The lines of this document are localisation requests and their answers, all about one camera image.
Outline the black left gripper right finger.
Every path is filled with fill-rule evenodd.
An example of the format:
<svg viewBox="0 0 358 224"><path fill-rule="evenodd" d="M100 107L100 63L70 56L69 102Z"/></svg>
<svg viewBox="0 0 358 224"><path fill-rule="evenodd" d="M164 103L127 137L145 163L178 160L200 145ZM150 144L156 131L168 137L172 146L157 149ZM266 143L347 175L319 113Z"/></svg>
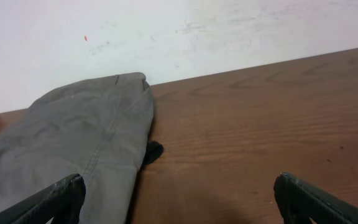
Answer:
<svg viewBox="0 0 358 224"><path fill-rule="evenodd" d="M273 189L284 224L358 224L357 207L291 173L282 172Z"/></svg>

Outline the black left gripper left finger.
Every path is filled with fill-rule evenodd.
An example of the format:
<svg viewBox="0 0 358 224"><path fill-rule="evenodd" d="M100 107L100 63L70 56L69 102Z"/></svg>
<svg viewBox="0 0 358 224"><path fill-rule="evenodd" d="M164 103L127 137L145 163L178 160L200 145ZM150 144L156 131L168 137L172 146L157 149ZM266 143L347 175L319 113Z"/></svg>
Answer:
<svg viewBox="0 0 358 224"><path fill-rule="evenodd" d="M86 186L71 174L0 212L0 224L78 224Z"/></svg>

